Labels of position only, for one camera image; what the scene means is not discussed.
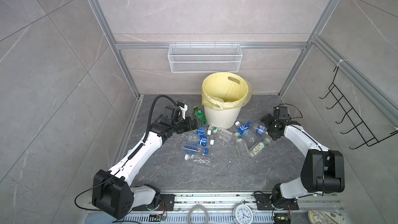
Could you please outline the blue yellow label bottle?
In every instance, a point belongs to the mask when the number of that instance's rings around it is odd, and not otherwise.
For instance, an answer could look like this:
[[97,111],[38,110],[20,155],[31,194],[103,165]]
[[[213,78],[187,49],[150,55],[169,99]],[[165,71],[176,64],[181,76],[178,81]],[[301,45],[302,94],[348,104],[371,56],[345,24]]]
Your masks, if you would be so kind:
[[248,122],[248,127],[256,135],[268,135],[267,128],[258,122]]

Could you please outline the clear tall bottle white cap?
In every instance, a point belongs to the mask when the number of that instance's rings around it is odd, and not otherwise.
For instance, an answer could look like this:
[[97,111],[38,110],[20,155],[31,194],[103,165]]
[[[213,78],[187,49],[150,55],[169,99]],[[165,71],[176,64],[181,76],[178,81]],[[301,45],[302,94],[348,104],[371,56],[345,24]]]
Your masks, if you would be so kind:
[[235,140],[235,148],[236,148],[237,155],[239,157],[249,156],[247,144],[242,139],[241,135],[238,132],[234,133],[234,140]]

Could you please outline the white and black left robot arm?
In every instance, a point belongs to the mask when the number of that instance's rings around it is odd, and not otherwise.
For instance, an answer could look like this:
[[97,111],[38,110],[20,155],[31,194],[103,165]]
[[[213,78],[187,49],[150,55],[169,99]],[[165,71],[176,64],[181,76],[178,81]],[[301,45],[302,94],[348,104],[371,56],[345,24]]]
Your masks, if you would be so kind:
[[143,165],[173,134],[197,129],[196,120],[187,116],[188,106],[167,95],[158,95],[150,108],[146,131],[133,149],[109,170],[99,170],[93,178],[92,212],[105,212],[120,220],[137,207],[156,210],[161,191],[145,184],[133,187],[132,182]]

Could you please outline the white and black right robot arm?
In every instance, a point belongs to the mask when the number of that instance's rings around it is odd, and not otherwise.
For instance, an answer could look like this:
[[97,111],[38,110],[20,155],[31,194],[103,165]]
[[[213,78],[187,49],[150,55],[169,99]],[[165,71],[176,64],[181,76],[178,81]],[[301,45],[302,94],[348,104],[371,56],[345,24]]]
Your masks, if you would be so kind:
[[273,140],[284,136],[304,155],[305,160],[300,177],[274,186],[272,205],[282,209],[302,197],[343,192],[343,154],[330,150],[310,136],[300,123],[293,120],[286,106],[276,106],[273,111],[273,114],[267,114],[261,119],[269,136]]

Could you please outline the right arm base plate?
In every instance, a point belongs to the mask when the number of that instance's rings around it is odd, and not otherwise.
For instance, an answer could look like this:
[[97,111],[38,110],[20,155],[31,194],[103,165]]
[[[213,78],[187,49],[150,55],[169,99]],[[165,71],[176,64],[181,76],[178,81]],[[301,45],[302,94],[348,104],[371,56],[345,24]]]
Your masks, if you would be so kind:
[[271,210],[299,210],[296,199],[274,199],[272,194],[265,193],[262,191],[255,191],[253,194],[257,209],[260,211],[271,211]]

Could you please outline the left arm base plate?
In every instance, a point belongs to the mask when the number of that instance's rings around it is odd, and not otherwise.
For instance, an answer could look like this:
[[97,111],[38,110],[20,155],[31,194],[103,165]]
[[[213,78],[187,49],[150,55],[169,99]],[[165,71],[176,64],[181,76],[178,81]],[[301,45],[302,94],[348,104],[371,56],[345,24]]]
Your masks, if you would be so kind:
[[175,204],[174,194],[160,194],[156,195],[149,205],[141,205],[133,208],[133,211],[172,211]]

